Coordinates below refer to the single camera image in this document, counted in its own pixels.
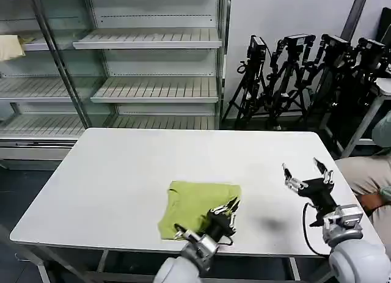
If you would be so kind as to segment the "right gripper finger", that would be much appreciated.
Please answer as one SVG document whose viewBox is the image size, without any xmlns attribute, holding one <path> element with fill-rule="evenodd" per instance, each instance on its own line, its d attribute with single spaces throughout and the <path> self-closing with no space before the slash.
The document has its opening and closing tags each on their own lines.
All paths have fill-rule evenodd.
<svg viewBox="0 0 391 283">
<path fill-rule="evenodd" d="M 287 165 L 285 163 L 282 163 L 282 170 L 283 170 L 283 174 L 284 174 L 284 178 L 285 178 L 284 184 L 290 190 L 292 190 L 294 192 L 298 192 L 299 190 L 306 188 L 306 183 L 293 177 L 290 170 L 287 168 Z"/>
<path fill-rule="evenodd" d="M 326 185 L 333 185 L 333 170 L 329 170 L 324 163 L 322 163 L 320 160 L 313 158 L 313 161 L 315 163 L 315 166 L 318 168 L 320 173 L 323 175 L 323 183 Z"/>
</svg>

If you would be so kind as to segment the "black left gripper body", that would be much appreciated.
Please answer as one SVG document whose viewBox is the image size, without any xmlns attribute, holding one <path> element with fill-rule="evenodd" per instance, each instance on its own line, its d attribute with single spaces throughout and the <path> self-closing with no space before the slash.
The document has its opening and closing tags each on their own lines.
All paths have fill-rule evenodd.
<svg viewBox="0 0 391 283">
<path fill-rule="evenodd" d="M 231 221 L 231 217 L 225 213 L 215 214 L 215 212 L 209 211 L 206 214 L 205 227 L 202 233 L 207 234 L 216 243 L 219 243 L 223 237 L 232 242 L 231 237 L 236 234 L 236 228 Z"/>
</svg>

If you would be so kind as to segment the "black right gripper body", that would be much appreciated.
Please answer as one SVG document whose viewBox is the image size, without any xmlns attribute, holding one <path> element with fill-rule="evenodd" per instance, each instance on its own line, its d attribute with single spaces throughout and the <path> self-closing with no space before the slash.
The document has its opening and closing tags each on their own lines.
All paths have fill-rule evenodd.
<svg viewBox="0 0 391 283">
<path fill-rule="evenodd" d="M 334 188 L 329 183 L 324 183 L 322 178 L 314 178 L 304 180 L 307 186 L 298 189 L 298 195 L 309 198 L 317 212 L 333 212 L 337 204 L 331 196 L 331 191 Z"/>
</svg>

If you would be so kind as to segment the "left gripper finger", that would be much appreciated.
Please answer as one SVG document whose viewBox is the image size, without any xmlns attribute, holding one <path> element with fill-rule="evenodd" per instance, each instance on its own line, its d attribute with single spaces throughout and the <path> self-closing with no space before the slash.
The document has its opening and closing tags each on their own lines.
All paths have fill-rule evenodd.
<svg viewBox="0 0 391 283">
<path fill-rule="evenodd" d="M 210 210 L 210 213 L 214 213 L 215 215 L 221 213 L 234 213 L 237 211 L 238 206 L 239 206 L 239 197 L 234 197 L 233 199 L 229 200 L 226 204 L 212 208 Z"/>
<path fill-rule="evenodd" d="M 236 232 L 236 211 L 239 207 L 239 203 L 239 199 L 233 199 L 229 202 L 229 229 L 231 234 L 234 234 Z"/>
</svg>

